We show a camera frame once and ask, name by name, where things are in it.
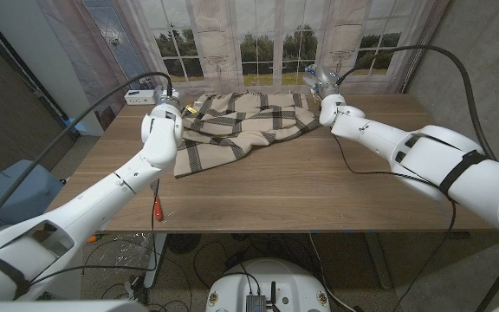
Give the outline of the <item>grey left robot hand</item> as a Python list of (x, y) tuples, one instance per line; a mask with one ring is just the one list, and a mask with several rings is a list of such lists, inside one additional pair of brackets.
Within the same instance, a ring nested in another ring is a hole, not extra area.
[(154, 89), (154, 97), (158, 105), (168, 104), (178, 110), (182, 110), (186, 104), (185, 92), (176, 88), (173, 88), (172, 94), (169, 95), (166, 86), (157, 86)]

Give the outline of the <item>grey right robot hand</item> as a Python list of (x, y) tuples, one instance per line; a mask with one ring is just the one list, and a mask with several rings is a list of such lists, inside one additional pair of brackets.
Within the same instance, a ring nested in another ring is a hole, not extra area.
[(329, 95), (339, 94), (337, 81), (339, 76), (323, 65), (312, 64), (304, 68), (303, 80), (313, 94), (324, 99)]

